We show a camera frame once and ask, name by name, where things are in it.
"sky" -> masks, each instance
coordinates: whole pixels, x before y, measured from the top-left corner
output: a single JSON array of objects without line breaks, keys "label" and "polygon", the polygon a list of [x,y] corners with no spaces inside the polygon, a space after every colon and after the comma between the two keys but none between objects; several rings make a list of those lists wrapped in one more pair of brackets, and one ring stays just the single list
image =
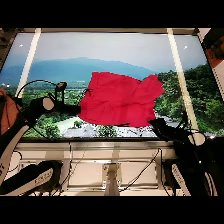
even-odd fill
[{"label": "sky", "polygon": [[[25,64],[33,35],[17,35],[5,66]],[[197,37],[176,35],[175,40],[184,70],[207,62]],[[122,61],[156,72],[176,70],[168,36],[165,34],[42,33],[33,63],[77,57]]]}]

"forest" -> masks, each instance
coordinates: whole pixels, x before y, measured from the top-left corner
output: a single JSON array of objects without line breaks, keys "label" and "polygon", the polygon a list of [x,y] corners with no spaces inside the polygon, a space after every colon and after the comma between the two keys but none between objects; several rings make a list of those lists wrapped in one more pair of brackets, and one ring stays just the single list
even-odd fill
[{"label": "forest", "polygon": [[[197,68],[186,70],[184,74],[200,131],[224,136],[223,100],[209,65],[200,65]],[[180,121],[184,106],[176,72],[169,71],[159,73],[158,78],[163,83],[165,93],[156,100],[155,112],[161,116],[167,116],[173,121]],[[74,85],[69,86],[70,88],[65,92],[65,103],[78,105],[84,96],[86,86],[87,85],[83,84],[82,88],[80,88],[81,86],[79,86],[79,88],[76,88]],[[24,91],[24,107],[26,107],[32,99],[47,96],[49,92],[54,93],[52,86],[49,84],[32,84],[31,87]],[[58,138],[61,136],[55,123],[68,118],[68,116],[63,114],[53,116],[45,114],[39,119],[35,128],[47,138]],[[77,127],[79,127],[79,124],[74,124],[74,128]],[[116,136],[114,127],[101,126],[98,130],[99,137]],[[24,137],[39,138],[41,136],[35,130],[30,129]]]}]

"landscape image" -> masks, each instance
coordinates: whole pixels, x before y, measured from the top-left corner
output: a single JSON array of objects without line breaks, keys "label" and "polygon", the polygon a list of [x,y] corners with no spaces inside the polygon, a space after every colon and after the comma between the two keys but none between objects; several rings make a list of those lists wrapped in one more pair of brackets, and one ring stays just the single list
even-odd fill
[{"label": "landscape image", "polygon": [[[29,52],[32,35],[18,34],[0,73],[0,87],[15,95]],[[224,135],[224,106],[214,75],[195,36],[175,36],[199,130]],[[165,92],[155,101],[156,117],[176,127],[184,110],[176,68],[167,35],[118,33],[43,33],[28,80],[67,82],[65,103],[78,105],[92,72],[108,71],[142,80],[156,74]],[[37,82],[26,87],[23,107],[32,99],[54,93],[54,86]],[[25,138],[156,137],[151,126],[100,126],[77,117],[45,114]]]}]

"mountain range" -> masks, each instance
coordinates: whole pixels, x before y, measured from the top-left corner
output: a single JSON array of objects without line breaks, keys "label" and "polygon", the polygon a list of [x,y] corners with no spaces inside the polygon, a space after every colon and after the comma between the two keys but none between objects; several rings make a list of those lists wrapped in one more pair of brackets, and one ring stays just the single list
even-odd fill
[{"label": "mountain range", "polygon": [[[7,66],[0,73],[0,82],[16,84],[20,80],[24,64]],[[116,74],[129,75],[136,79],[143,79],[154,71],[134,66],[121,61],[104,61],[89,58],[72,58],[58,60],[34,60],[29,72],[28,81],[45,79],[49,81],[78,81],[89,82],[92,72],[113,72]]]}]

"blue sky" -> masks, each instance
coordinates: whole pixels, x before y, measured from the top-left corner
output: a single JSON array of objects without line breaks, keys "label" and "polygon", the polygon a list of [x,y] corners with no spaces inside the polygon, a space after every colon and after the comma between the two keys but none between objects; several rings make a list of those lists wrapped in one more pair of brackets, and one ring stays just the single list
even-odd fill
[{"label": "blue sky", "polygon": [[[17,35],[6,67],[25,63],[33,35]],[[197,37],[176,35],[175,40],[184,70],[206,63]],[[77,57],[122,61],[156,72],[176,70],[167,35],[140,33],[42,33],[33,63]]]}]

